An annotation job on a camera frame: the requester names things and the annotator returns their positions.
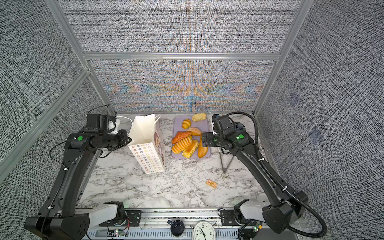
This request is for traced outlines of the ridged yellow spiral bread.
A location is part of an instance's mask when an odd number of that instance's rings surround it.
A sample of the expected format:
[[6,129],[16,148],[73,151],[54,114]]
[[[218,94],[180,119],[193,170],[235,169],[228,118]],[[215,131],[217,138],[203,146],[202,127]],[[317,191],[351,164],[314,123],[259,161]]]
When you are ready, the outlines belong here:
[[184,151],[186,148],[188,148],[191,144],[192,144],[192,137],[191,136],[183,138],[179,142],[177,142],[176,144],[174,144],[172,146],[172,152],[174,154],[179,154],[182,151]]

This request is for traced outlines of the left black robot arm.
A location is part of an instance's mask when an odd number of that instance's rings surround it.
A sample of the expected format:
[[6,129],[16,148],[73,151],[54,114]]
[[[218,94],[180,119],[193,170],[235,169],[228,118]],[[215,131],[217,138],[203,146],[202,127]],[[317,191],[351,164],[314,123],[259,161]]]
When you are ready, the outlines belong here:
[[81,240],[91,227],[89,215],[75,213],[88,166],[99,158],[102,148],[116,150],[131,141],[126,130],[71,134],[53,188],[37,216],[26,219],[25,229],[45,240]]

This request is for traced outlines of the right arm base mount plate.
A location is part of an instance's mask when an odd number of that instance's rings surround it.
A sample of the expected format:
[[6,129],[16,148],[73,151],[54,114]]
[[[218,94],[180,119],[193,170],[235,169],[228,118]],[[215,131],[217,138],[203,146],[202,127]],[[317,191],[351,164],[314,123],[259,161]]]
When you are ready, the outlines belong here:
[[238,223],[235,211],[234,210],[219,210],[219,215],[221,218],[222,226],[229,227],[229,226],[240,226],[241,224]]

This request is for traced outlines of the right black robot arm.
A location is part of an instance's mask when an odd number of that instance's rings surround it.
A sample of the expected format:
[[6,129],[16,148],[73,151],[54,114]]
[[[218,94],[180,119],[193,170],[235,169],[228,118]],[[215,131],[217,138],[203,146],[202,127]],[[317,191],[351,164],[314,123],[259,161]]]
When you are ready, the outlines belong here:
[[295,191],[267,161],[259,161],[257,145],[248,133],[241,131],[226,139],[220,138],[218,134],[202,133],[202,142],[204,147],[222,147],[228,150],[248,168],[269,201],[265,207],[261,207],[258,214],[262,215],[262,221],[275,233],[282,233],[302,216],[304,207],[290,197],[288,191],[305,203],[309,200],[308,196],[303,191]]

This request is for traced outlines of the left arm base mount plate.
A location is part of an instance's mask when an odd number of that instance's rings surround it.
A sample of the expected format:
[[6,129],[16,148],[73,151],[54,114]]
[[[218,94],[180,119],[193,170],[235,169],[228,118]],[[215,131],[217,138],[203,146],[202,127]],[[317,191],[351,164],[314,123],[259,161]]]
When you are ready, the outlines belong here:
[[141,216],[142,211],[140,210],[118,211],[114,219],[99,224],[99,227],[138,227]]

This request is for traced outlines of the white printed paper bag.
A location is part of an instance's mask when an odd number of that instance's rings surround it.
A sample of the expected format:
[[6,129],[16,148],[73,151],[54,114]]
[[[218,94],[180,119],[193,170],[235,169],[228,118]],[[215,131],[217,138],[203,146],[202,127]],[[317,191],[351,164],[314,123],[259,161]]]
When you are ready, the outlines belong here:
[[134,119],[117,117],[130,120],[132,123],[128,133],[132,141],[123,149],[130,150],[145,174],[164,172],[166,154],[164,136],[159,126],[161,116],[151,114],[135,116]]

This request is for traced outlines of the long golden baguette bread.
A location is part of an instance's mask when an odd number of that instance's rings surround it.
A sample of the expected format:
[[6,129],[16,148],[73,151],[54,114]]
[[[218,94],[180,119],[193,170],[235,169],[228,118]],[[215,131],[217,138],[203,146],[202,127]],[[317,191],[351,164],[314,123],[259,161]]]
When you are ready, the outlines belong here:
[[207,154],[208,149],[209,149],[208,147],[203,146],[202,136],[200,136],[200,141],[198,146],[198,158],[203,158]]

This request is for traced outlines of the yellow braided pastry bread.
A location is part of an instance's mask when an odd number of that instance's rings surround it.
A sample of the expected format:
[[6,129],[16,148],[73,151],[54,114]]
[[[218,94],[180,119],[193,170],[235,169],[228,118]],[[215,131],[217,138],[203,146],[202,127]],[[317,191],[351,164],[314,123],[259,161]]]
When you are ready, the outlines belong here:
[[183,150],[183,157],[187,159],[191,158],[198,146],[199,142],[197,140],[192,140],[192,144]]

